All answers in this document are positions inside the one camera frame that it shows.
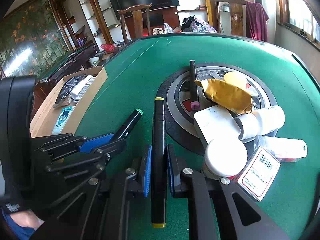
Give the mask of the person's left hand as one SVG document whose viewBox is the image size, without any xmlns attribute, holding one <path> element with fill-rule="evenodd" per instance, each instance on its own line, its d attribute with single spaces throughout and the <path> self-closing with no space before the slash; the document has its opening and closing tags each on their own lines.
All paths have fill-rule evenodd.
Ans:
<svg viewBox="0 0 320 240">
<path fill-rule="evenodd" d="M 37 217 L 31 210 L 12 213 L 10 217 L 17 225 L 35 230 L 44 223 L 44 221 Z"/>
</svg>

